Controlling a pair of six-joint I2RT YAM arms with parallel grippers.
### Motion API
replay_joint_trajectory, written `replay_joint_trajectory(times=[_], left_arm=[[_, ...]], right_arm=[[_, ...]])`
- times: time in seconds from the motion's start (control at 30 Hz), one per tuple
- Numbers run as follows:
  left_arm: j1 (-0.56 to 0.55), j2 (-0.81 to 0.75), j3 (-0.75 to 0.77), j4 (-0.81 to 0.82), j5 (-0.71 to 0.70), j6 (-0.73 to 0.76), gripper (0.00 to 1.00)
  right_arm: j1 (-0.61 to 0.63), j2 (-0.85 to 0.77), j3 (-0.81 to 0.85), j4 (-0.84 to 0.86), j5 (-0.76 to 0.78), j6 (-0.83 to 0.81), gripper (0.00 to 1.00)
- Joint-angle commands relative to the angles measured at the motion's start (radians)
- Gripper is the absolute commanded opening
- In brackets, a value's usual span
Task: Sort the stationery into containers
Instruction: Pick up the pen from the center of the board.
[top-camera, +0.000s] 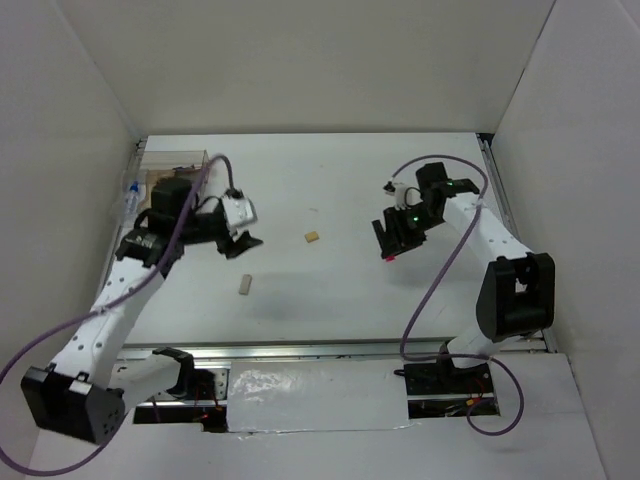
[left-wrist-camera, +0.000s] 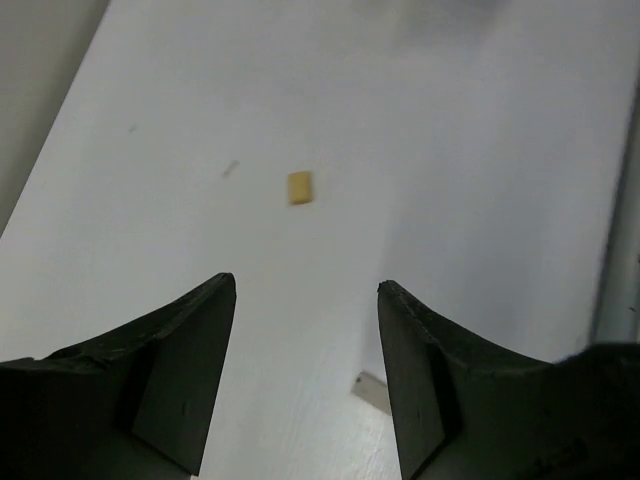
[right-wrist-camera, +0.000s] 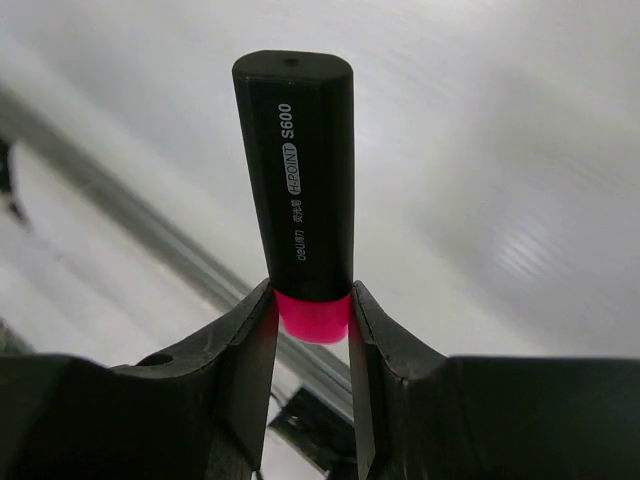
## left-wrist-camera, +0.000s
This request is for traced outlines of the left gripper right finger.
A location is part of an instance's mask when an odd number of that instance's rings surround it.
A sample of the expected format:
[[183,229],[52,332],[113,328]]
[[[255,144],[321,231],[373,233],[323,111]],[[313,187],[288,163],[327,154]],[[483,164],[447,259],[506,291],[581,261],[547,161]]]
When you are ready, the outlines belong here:
[[378,319],[405,479],[635,479],[639,347],[547,363],[434,312],[394,281]]

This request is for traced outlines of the beige rectangular eraser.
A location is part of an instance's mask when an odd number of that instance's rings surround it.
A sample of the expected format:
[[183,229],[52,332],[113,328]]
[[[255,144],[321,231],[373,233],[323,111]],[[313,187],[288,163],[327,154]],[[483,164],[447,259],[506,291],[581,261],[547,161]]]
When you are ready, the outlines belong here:
[[366,371],[356,375],[351,393],[386,415],[391,415],[387,384]]

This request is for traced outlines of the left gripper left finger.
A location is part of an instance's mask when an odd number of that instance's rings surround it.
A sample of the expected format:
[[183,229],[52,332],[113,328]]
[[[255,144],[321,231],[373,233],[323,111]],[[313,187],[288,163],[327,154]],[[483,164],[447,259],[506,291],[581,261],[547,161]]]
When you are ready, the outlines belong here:
[[3,362],[2,477],[197,476],[235,305],[220,273],[107,333]]

